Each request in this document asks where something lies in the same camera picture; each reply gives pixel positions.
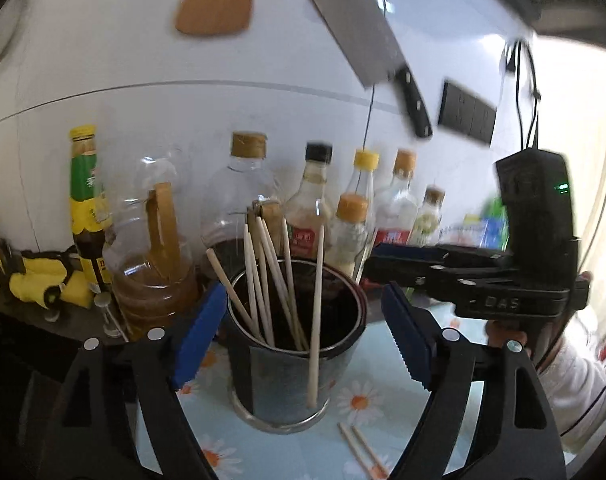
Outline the person right hand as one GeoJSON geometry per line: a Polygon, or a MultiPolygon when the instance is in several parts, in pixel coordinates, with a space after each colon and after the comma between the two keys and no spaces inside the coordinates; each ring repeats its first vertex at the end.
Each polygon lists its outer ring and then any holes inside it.
{"type": "MultiPolygon", "coordinates": [[[[562,336],[563,332],[564,329],[562,328],[558,340],[553,345],[553,349],[550,350],[550,353],[548,353],[546,360],[541,364],[541,367],[545,367],[549,362],[552,362],[560,350],[562,341],[564,341],[564,336],[562,336]]],[[[498,320],[486,322],[486,336],[488,336],[488,345],[495,348],[502,348],[509,340],[516,340],[524,347],[528,344],[528,335],[526,333],[520,332],[520,330],[513,330],[505,323],[498,320]]]]}

